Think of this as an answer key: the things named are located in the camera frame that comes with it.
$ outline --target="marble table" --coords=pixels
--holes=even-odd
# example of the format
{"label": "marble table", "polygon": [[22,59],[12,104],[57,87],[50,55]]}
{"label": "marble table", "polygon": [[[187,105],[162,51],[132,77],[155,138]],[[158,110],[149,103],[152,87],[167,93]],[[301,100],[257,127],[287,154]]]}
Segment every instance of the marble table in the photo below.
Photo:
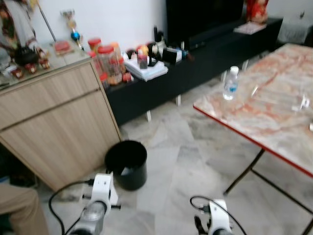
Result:
{"label": "marble table", "polygon": [[[255,87],[258,91],[252,95]],[[311,101],[309,107],[292,110],[303,94]],[[253,169],[268,151],[313,179],[313,132],[309,130],[313,120],[312,48],[292,44],[279,48],[240,73],[239,87],[232,101],[223,99],[221,84],[197,100],[194,108],[261,147],[260,153],[225,195],[252,172],[313,215],[312,208]],[[312,227],[313,220],[303,234],[307,235]]]}

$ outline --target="small bottle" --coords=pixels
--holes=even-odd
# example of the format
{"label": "small bottle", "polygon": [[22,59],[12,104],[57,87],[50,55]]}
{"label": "small bottle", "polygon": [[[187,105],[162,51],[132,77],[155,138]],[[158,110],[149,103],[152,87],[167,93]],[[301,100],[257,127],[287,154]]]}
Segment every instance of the small bottle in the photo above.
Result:
{"label": "small bottle", "polygon": [[230,72],[226,76],[223,92],[223,97],[226,100],[232,100],[234,98],[234,94],[238,88],[238,73],[239,68],[233,66],[230,68]]}

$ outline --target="cabinet door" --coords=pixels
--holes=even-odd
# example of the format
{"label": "cabinet door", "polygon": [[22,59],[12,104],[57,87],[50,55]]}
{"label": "cabinet door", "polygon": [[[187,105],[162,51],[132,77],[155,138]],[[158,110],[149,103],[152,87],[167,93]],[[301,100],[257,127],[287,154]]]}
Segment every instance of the cabinet door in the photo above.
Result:
{"label": "cabinet door", "polygon": [[119,142],[101,91],[14,126],[1,137],[54,190],[102,166],[107,150]]}

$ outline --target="person's leg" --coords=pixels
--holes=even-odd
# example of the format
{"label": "person's leg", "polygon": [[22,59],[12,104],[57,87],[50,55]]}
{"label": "person's leg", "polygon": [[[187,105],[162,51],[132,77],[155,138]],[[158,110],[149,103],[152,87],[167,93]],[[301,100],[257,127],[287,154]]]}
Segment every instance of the person's leg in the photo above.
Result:
{"label": "person's leg", "polygon": [[48,235],[45,215],[35,190],[0,184],[0,214],[7,213],[17,235]]}

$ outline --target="red table edge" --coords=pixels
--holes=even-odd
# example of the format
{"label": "red table edge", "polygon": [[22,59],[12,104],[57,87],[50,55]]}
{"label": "red table edge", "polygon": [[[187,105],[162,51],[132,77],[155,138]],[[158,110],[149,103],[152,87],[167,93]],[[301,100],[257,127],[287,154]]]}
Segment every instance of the red table edge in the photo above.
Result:
{"label": "red table edge", "polygon": [[258,146],[260,146],[260,147],[261,147],[262,149],[264,149],[265,151],[270,152],[271,154],[275,155],[276,157],[280,158],[281,160],[287,162],[288,164],[290,164],[290,165],[292,165],[293,167],[297,168],[298,170],[302,171],[304,174],[306,174],[306,175],[308,175],[309,177],[313,178],[313,173],[311,173],[311,172],[309,172],[309,171],[303,169],[303,168],[300,167],[299,165],[297,165],[297,164],[291,162],[290,160],[284,158],[283,156],[281,156],[281,155],[279,155],[278,153],[274,152],[273,150],[267,148],[266,146],[262,145],[261,143],[255,141],[254,139],[250,138],[249,136],[245,135],[244,133],[242,133],[242,132],[236,130],[235,128],[233,128],[233,127],[231,127],[231,126],[229,126],[229,125],[223,123],[223,122],[220,121],[219,119],[217,119],[217,118],[215,118],[215,117],[213,117],[213,116],[207,114],[205,111],[201,110],[201,109],[198,108],[197,106],[193,105],[193,107],[194,107],[194,109],[198,110],[199,112],[203,113],[204,115],[206,115],[206,116],[212,118],[213,120],[217,121],[219,124],[221,124],[221,125],[227,127],[228,129],[230,129],[230,130],[236,132],[237,134],[239,134],[239,135],[245,137],[245,138],[248,139],[249,141],[253,142],[254,144],[256,144],[256,145],[258,145]]}

